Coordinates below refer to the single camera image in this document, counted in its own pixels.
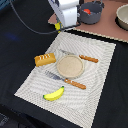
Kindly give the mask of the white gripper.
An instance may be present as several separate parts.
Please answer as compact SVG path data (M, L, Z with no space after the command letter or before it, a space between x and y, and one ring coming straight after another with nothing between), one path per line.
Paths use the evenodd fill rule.
M77 25L79 0L49 0L49 4L65 28Z

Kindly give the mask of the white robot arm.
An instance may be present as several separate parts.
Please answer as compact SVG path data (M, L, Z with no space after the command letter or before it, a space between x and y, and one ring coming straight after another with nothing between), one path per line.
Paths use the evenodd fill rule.
M79 0L48 0L48 2L64 27L71 27L77 23Z

